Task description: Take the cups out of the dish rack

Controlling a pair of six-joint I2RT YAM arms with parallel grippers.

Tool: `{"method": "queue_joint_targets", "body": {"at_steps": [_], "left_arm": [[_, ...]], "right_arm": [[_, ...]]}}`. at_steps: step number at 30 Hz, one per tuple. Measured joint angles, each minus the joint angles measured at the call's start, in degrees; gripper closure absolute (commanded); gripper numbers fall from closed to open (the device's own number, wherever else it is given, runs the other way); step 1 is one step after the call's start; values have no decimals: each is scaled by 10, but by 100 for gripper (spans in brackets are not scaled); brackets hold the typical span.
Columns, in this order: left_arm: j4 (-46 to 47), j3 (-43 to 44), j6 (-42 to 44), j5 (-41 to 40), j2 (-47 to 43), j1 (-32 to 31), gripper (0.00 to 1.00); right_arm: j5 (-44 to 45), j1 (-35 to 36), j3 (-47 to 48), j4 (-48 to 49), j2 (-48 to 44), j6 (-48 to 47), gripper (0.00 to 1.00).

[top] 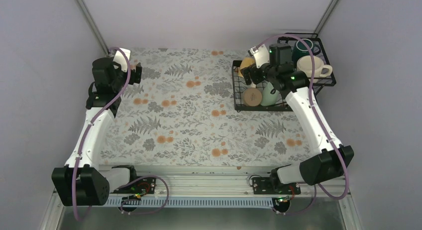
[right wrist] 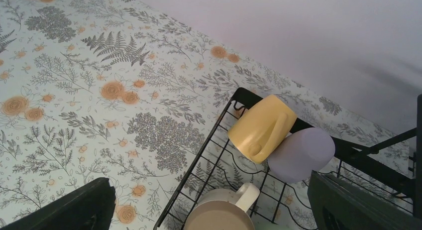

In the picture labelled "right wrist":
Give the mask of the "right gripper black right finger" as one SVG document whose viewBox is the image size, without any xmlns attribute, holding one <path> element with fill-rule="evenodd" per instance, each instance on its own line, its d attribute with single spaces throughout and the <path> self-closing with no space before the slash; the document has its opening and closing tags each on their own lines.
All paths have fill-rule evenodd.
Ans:
<svg viewBox="0 0 422 230">
<path fill-rule="evenodd" d="M 422 222 L 333 175 L 313 171 L 308 198 L 319 230 L 420 230 Z"/>
</svg>

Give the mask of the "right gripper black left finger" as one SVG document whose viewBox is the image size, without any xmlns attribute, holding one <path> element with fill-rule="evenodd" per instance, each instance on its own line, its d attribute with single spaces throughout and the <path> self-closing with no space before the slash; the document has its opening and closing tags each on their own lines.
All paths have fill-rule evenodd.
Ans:
<svg viewBox="0 0 422 230">
<path fill-rule="evenodd" d="M 107 230 L 115 210 L 115 187 L 100 177 L 2 230 Z"/>
</svg>

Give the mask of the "lavender cup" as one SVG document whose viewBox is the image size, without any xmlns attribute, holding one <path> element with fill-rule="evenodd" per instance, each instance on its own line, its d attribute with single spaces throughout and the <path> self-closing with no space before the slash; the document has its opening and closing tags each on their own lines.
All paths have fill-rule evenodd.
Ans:
<svg viewBox="0 0 422 230">
<path fill-rule="evenodd" d="M 335 154 L 333 138 L 321 128 L 310 127 L 286 137 L 267 158 L 274 176 L 286 183 L 298 183 L 312 171 L 325 167 Z"/>
</svg>

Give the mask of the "yellow mug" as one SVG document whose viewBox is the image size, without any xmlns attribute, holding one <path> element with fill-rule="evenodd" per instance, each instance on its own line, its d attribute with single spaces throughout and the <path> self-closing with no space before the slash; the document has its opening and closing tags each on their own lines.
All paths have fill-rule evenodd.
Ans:
<svg viewBox="0 0 422 230">
<path fill-rule="evenodd" d="M 296 119 L 292 109 L 269 95 L 246 111 L 227 135 L 240 153 L 259 164 L 280 145 Z"/>
</svg>

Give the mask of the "beige speckled mug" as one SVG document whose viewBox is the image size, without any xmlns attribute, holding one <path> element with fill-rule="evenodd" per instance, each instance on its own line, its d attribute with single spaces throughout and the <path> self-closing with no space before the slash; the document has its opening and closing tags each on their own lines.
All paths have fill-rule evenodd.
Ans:
<svg viewBox="0 0 422 230">
<path fill-rule="evenodd" d="M 237 191 L 214 189 L 205 193 L 188 215 L 185 230 L 253 230 L 247 213 L 260 194 L 259 189 L 244 183 Z"/>
</svg>

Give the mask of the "mint green cup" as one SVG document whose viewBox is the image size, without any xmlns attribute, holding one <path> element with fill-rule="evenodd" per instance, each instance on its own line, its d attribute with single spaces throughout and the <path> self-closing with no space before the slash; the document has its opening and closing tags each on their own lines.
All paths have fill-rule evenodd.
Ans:
<svg viewBox="0 0 422 230">
<path fill-rule="evenodd" d="M 271 222 L 255 222 L 254 223 L 255 230 L 290 230 L 289 227 L 281 226 L 278 224 L 274 224 Z"/>
</svg>

